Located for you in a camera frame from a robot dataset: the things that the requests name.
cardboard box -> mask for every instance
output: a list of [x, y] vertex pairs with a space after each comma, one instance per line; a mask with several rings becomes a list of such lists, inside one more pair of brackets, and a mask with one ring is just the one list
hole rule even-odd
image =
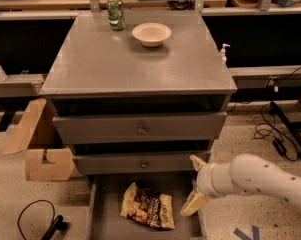
[[29, 102], [3, 155], [26, 151], [26, 180], [64, 181], [78, 177], [69, 148], [54, 148], [60, 143], [52, 114], [43, 98]]

metal cabinet top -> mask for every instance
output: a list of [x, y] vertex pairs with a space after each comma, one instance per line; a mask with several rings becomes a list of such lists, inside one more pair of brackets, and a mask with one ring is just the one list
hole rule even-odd
[[[111, 97], [236, 91], [198, 12], [126, 9], [125, 19], [126, 28], [113, 31], [106, 11], [80, 13], [41, 95]], [[144, 47], [132, 36], [132, 30], [146, 22], [169, 26], [171, 37], [160, 47]]]

white bowl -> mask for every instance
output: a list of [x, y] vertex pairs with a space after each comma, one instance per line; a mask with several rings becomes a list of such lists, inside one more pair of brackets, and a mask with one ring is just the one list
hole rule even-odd
[[144, 46], [157, 47], [171, 36], [171, 29], [159, 23], [144, 23], [136, 26], [132, 35]]

cardboard flap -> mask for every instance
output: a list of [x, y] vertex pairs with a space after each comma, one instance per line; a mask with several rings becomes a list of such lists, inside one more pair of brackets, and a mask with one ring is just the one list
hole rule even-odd
[[28, 148], [46, 103], [45, 99], [36, 99], [29, 102], [6, 148], [3, 150], [3, 155], [15, 154]]
[[48, 149], [45, 158], [44, 149], [32, 149], [26, 153], [26, 180], [64, 181], [71, 176], [79, 176], [72, 161], [69, 148]]

drawer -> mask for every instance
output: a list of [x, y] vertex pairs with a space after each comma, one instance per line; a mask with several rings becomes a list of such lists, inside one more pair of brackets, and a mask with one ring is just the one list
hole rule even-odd
[[[156, 192], [172, 196], [175, 229], [156, 230], [120, 216], [125, 190], [135, 182]], [[203, 240], [201, 214], [180, 215], [181, 208], [192, 190], [193, 177], [189, 172], [112, 174], [94, 176], [90, 200], [88, 237], [90, 240]]]
[[225, 112], [55, 117], [65, 144], [200, 140], [219, 137]]
[[149, 173], [191, 171], [190, 155], [209, 161], [210, 152], [155, 152], [106, 155], [74, 155], [73, 161], [81, 175], [114, 173]]

